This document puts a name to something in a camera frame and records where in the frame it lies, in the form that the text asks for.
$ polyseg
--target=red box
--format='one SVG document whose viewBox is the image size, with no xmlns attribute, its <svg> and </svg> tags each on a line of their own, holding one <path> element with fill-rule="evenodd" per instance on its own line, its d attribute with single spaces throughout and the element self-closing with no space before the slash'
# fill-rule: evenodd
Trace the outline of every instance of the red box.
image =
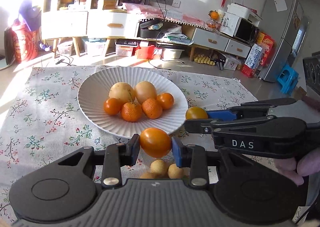
<svg viewBox="0 0 320 227">
<path fill-rule="evenodd" d="M 135 56 L 138 59 L 161 59 L 162 49 L 157 49 L 156 46 L 134 48 Z"/>
<path fill-rule="evenodd" d="M 249 68 L 247 65 L 243 65 L 241 72 L 245 74 L 247 77 L 253 77 L 256 70 L 257 69 Z"/>
<path fill-rule="evenodd" d="M 271 38 L 269 35 L 265 34 L 265 33 L 261 33 L 263 36 L 262 38 L 262 43 L 264 43 L 266 46 L 268 46 L 268 48 L 266 49 L 266 52 L 264 53 L 261 61 L 260 61 L 260 65 L 262 66 L 268 66 L 270 64 L 270 61 L 275 53 L 275 49 L 276 49 L 276 42 L 273 38 Z"/>
</svg>

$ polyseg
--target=cherry tomato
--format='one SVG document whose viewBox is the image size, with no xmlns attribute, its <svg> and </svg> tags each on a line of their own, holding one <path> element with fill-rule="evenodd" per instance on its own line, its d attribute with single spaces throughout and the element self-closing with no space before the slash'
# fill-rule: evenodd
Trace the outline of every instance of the cherry tomato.
<svg viewBox="0 0 320 227">
<path fill-rule="evenodd" d="M 169 135 L 158 128 L 147 128 L 140 134 L 141 148 L 149 156 L 162 158 L 171 150 L 171 138 Z"/>
<path fill-rule="evenodd" d="M 119 99 L 109 98 L 103 103 L 104 111 L 109 115 L 116 115 L 121 110 L 122 103 Z"/>
<path fill-rule="evenodd" d="M 186 112 L 186 120 L 189 119 L 208 119 L 208 114 L 200 107 L 190 107 Z"/>
<path fill-rule="evenodd" d="M 174 98 L 169 93 L 163 93 L 163 94 L 157 96 L 157 101 L 162 106 L 162 109 L 168 110 L 173 106 Z"/>
</svg>

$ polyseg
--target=drawer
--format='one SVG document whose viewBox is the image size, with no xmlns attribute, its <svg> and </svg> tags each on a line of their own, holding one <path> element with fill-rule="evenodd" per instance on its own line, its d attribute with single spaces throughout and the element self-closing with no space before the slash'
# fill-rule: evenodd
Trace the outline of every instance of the drawer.
<svg viewBox="0 0 320 227">
<path fill-rule="evenodd" d="M 192 40 L 194 44 L 224 51 L 229 39 L 216 33 L 196 28 Z"/>
<path fill-rule="evenodd" d="M 87 35 L 88 12 L 53 11 L 42 13 L 43 39 L 82 37 Z"/>
<path fill-rule="evenodd" d="M 139 20 L 135 14 L 90 10 L 88 38 L 135 38 Z"/>
<path fill-rule="evenodd" d="M 230 39 L 224 52 L 246 58 L 250 49 L 249 46 Z"/>
</svg>

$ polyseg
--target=ribbed white bowl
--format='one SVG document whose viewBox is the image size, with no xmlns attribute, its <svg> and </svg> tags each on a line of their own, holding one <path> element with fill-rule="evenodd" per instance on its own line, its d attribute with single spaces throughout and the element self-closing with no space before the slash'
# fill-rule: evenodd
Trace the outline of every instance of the ribbed white bowl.
<svg viewBox="0 0 320 227">
<path fill-rule="evenodd" d="M 158 119 L 151 120 L 143 115 L 138 122 L 126 122 L 120 114 L 109 116 L 104 112 L 103 103 L 115 83 L 126 82 L 134 88 L 142 81 L 151 82 L 158 94 L 172 94 L 173 107 L 164 111 Z M 85 117 L 98 128 L 128 139 L 149 127 L 160 128 L 171 134 L 184 124 L 188 110 L 187 100 L 179 87 L 159 74 L 138 67 L 112 67 L 91 75 L 79 88 L 78 103 Z"/>
</svg>

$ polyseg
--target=screw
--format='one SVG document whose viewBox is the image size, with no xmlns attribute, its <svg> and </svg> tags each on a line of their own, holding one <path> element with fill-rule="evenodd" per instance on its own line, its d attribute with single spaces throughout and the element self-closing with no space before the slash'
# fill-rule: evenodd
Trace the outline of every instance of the screw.
<svg viewBox="0 0 320 227">
<path fill-rule="evenodd" d="M 103 183 L 105 185 L 116 185 L 119 183 L 119 179 L 115 178 L 115 177 L 108 177 L 108 178 L 105 178 L 103 180 Z"/>
<path fill-rule="evenodd" d="M 195 185 L 195 186 L 204 186 L 207 184 L 207 180 L 205 180 L 204 178 L 194 178 L 191 180 L 191 184 Z"/>
</svg>

